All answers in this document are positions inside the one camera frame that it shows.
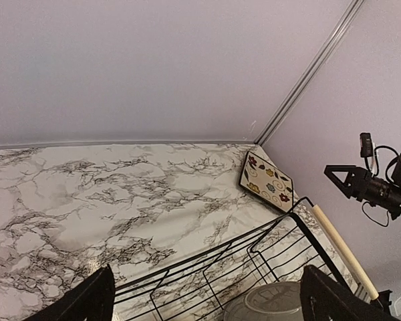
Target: white marble pattern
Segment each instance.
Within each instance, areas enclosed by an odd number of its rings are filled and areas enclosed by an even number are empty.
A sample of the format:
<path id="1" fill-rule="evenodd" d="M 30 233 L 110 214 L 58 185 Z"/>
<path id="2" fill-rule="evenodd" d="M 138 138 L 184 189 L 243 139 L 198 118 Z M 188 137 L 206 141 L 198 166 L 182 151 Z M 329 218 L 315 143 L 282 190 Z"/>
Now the white marble pattern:
<path id="1" fill-rule="evenodd" d="M 237 186 L 248 150 L 269 159 L 251 144 L 0 150 L 0 320 L 44 308 L 101 265 L 123 284 L 277 217 Z"/>

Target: metal wire rack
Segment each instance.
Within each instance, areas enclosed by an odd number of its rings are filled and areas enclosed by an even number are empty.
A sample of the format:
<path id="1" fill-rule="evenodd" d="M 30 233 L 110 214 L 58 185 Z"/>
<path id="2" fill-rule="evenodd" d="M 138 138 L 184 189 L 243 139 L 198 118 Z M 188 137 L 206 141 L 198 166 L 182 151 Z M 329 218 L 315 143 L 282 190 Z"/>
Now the metal wire rack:
<path id="1" fill-rule="evenodd" d="M 116 288 L 115 311 L 130 320 L 221 320 L 227 302 L 254 286 L 299 280 L 313 264 L 348 288 L 294 213 Z"/>

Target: lavender wall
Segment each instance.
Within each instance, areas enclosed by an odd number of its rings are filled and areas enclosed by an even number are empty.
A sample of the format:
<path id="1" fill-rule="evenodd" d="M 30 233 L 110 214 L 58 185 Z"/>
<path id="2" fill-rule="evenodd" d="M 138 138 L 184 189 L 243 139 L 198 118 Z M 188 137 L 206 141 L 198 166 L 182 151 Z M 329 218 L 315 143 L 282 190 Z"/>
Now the lavender wall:
<path id="1" fill-rule="evenodd" d="M 401 290 L 401 218 L 383 229 L 323 175 L 326 164 L 363 166 L 359 133 L 401 152 L 401 1 L 367 1 L 340 48 L 265 148 L 318 202 L 381 289 Z M 392 158 L 381 152 L 382 170 Z M 386 221 L 383 210 L 371 210 Z"/>
<path id="2" fill-rule="evenodd" d="M 0 0 L 0 145 L 253 141 L 348 0 Z"/>

